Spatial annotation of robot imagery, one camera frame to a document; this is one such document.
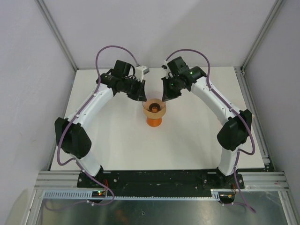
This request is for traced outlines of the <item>orange glass carafe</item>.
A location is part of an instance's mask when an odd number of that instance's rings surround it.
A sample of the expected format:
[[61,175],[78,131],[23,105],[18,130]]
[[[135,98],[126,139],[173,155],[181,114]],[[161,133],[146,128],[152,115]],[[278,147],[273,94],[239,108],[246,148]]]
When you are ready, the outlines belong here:
[[[157,106],[152,106],[152,107],[150,107],[150,111],[152,113],[157,113],[159,110],[158,110]],[[162,123],[162,118],[159,118],[159,119],[147,118],[146,121],[149,126],[158,127]]]

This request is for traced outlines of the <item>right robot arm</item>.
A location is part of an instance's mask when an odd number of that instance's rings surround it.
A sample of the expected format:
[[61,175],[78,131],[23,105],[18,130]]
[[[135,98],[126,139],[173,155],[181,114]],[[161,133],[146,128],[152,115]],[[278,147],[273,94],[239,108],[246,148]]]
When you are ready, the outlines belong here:
[[221,188],[229,187],[233,183],[232,175],[237,170],[238,149],[248,138],[252,138],[252,113],[248,109],[242,111],[230,103],[212,85],[209,72],[204,72],[198,66],[190,68],[181,57],[165,60],[162,68],[166,71],[162,78],[162,101],[176,99],[181,96],[183,89],[187,89],[199,97],[221,123],[217,140],[222,146],[222,153],[217,167],[220,174],[216,176],[216,182]]

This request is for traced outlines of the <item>clear glass dripper cone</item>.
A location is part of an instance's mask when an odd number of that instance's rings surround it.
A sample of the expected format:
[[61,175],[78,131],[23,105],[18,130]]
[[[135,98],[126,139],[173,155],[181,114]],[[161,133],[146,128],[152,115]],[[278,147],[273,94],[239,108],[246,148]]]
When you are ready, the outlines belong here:
[[157,106],[159,111],[163,110],[166,107],[166,102],[162,101],[162,95],[161,91],[146,92],[147,101],[142,102],[143,108],[148,112],[151,112],[150,107],[152,106]]

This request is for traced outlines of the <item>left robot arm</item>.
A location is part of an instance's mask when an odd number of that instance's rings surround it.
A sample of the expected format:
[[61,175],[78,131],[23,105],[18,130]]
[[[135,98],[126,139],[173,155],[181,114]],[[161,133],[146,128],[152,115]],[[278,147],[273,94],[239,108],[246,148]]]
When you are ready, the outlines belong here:
[[94,117],[117,93],[125,93],[129,99],[139,102],[147,100],[144,75],[149,72],[146,66],[134,67],[132,64],[117,60],[114,68],[107,73],[98,74],[96,84],[89,97],[66,118],[59,117],[55,123],[58,150],[71,155],[80,168],[87,172],[87,182],[97,188],[104,178],[99,171],[101,165],[93,156],[92,141],[87,128]]

